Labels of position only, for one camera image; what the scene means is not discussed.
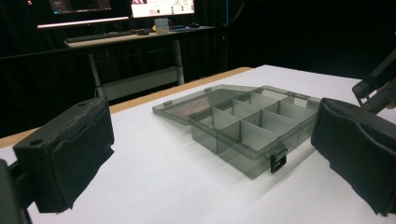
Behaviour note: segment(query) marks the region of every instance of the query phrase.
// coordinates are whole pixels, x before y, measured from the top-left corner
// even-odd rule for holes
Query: smoky gray plastic box
[[[320,100],[278,88],[218,85],[154,106],[250,178],[276,172],[311,136]]]

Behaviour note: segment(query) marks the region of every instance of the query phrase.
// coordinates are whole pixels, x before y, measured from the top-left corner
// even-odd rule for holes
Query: desk leg
[[[178,85],[184,84],[184,74],[183,74],[183,63],[181,61],[181,53],[180,53],[180,42],[178,40],[174,40],[175,46],[175,64],[176,64],[176,74]]]
[[[88,57],[90,59],[90,66],[93,73],[93,78],[95,79],[95,88],[98,91],[98,95],[105,96],[105,93],[103,92],[102,89],[102,83],[100,82],[98,70],[96,68],[96,62],[95,59],[93,58],[93,54],[89,54]]]

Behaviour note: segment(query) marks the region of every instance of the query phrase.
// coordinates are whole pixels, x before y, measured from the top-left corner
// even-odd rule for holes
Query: white tabletop
[[[191,138],[189,126],[154,115],[152,107],[219,84],[273,86],[357,104],[359,80],[262,66],[111,116],[113,156],[61,214],[29,213],[34,223],[396,223],[376,215],[311,146],[288,155],[277,173],[252,180]],[[396,110],[379,116],[396,123]],[[8,164],[12,148],[0,150]]]

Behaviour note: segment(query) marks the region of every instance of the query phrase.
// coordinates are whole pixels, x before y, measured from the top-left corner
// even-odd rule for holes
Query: monitor screen
[[[37,28],[128,20],[129,0],[27,0]]]
[[[132,17],[161,17],[194,13],[193,0],[130,0]]]

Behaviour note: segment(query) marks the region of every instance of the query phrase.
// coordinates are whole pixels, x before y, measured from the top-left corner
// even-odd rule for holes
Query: box latch
[[[286,155],[288,149],[284,144],[280,144],[278,147],[271,150],[270,162],[271,162],[271,173],[275,173],[284,164],[286,164]]]

